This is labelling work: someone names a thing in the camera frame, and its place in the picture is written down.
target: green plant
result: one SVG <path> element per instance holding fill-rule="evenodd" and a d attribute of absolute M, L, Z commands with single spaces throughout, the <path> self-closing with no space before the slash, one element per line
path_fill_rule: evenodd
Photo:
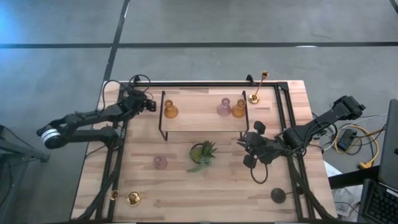
<path fill-rule="evenodd" d="M 203 168 L 211 165 L 211 158 L 215 158 L 213 153 L 217 150 L 214 149 L 216 143 L 205 141 L 202 145 L 194 147 L 189 151 L 189 157 L 199 164 L 196 168 L 189 169 L 187 172 L 198 172 Z"/>

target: glass bottle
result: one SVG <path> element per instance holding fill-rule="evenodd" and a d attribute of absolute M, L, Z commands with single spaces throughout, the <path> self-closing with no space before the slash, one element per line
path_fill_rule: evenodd
<path fill-rule="evenodd" d="M 164 106 L 164 116 L 166 116 L 166 118 L 175 118 L 178 115 L 178 108 L 173 105 L 173 101 L 166 100 Z"/>
<path fill-rule="evenodd" d="M 231 106 L 229 105 L 230 100 L 228 98 L 223 98 L 221 104 L 217 107 L 218 115 L 226 117 L 231 113 Z"/>
<path fill-rule="evenodd" d="M 246 102 L 244 100 L 238 100 L 238 103 L 232 107 L 232 115 L 235 118 L 242 118 L 244 116 L 244 107 Z"/>
<path fill-rule="evenodd" d="M 167 159 L 164 156 L 156 156 L 154 158 L 154 167 L 158 170 L 164 170 L 167 167 Z"/>

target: gray floor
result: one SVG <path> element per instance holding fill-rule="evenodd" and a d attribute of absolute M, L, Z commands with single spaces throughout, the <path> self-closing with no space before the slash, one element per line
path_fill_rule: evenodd
<path fill-rule="evenodd" d="M 112 43 L 123 0 L 0 1 L 0 44 Z M 398 41 L 388 0 L 132 0 L 121 42 Z M 0 123 L 46 150 L 35 130 L 74 111 L 95 108 L 111 49 L 0 49 Z M 262 49 L 119 49 L 111 78 L 242 80 L 263 70 L 271 80 L 305 80 L 314 113 L 353 95 L 365 115 L 386 113 L 398 98 L 398 47 Z M 386 117 L 361 123 L 370 131 Z M 14 223 L 70 217 L 86 144 L 32 162 Z M 324 159 L 342 172 L 371 157 L 333 150 Z"/>

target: yellow cable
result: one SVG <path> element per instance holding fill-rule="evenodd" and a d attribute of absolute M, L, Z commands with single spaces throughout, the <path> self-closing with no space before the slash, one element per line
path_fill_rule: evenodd
<path fill-rule="evenodd" d="M 335 149 L 336 149 L 336 152 L 337 152 L 338 154 L 345 154 L 345 153 L 347 153 L 350 149 L 352 149 L 353 146 L 354 146 L 359 140 L 361 140 L 362 138 L 364 138 L 364 137 L 366 137 L 366 136 L 369 136 L 369 137 L 372 139 L 372 141 L 374 141 L 374 143 L 376 144 L 376 154 L 374 155 L 374 157 L 373 157 L 369 162 L 365 163 L 364 166 L 366 166 L 366 164 L 367 164 L 367 165 L 372 164 L 373 161 L 376 159 L 377 155 L 379 154 L 379 144 L 377 143 L 377 141 L 375 140 L 375 138 L 373 137 L 373 135 L 377 134 L 377 133 L 380 132 L 381 130 L 378 130 L 378 131 L 374 131 L 374 132 L 372 132 L 372 133 L 369 133 L 366 129 L 364 129 L 364 128 L 360 127 L 360 126 L 357 126 L 357 125 L 350 125 L 350 127 L 358 128 L 358 129 L 364 131 L 364 132 L 365 132 L 365 136 L 362 136 L 362 137 L 358 138 L 358 139 L 354 142 L 354 144 L 350 145 L 350 147 L 349 147 L 347 150 L 345 150 L 345 152 L 340 152 L 340 151 L 338 150 L 338 148 L 337 148 L 337 141 L 335 141 Z"/>

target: table surface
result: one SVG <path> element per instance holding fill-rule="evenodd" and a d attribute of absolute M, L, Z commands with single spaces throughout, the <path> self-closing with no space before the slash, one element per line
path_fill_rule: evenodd
<path fill-rule="evenodd" d="M 311 109 L 303 81 L 287 81 L 297 124 L 312 119 Z M 106 105 L 116 102 L 119 86 L 109 83 L 105 89 Z M 271 190 L 278 187 L 291 192 L 287 159 L 279 157 L 268 165 L 269 176 L 265 184 L 255 183 L 249 169 L 242 161 L 246 154 L 236 144 L 238 133 L 176 132 L 169 133 L 165 142 L 159 132 L 160 98 L 166 95 L 239 95 L 255 92 L 254 87 L 151 87 L 157 105 L 157 112 L 145 111 L 130 120 L 127 127 L 123 164 L 119 180 L 120 197 L 116 201 L 114 222 L 272 222 L 296 221 L 292 194 L 282 204 L 271 200 Z M 285 117 L 288 118 L 283 91 L 282 102 Z M 266 126 L 266 136 L 272 138 L 281 132 L 275 90 L 261 87 L 260 103 L 248 104 L 250 130 L 255 121 Z M 96 124 L 98 129 L 109 123 Z M 216 141 L 218 150 L 210 167 L 197 173 L 187 173 L 195 167 L 189 158 L 190 148 L 203 140 Z M 100 142 L 89 143 L 87 153 L 100 147 Z M 167 158 L 165 170 L 154 168 L 155 156 Z M 83 165 L 80 184 L 72 211 L 72 218 L 82 214 L 100 189 L 106 149 L 88 157 Z M 308 147 L 304 157 L 308 181 L 312 192 L 332 215 L 336 215 L 331 190 L 326 175 L 322 154 L 316 147 Z M 265 169 L 257 166 L 257 179 L 263 179 Z M 126 203 L 129 192 L 139 191 L 142 202 L 136 207 Z M 104 215 L 108 211 L 108 198 Z M 305 217 L 307 211 L 301 196 Z"/>

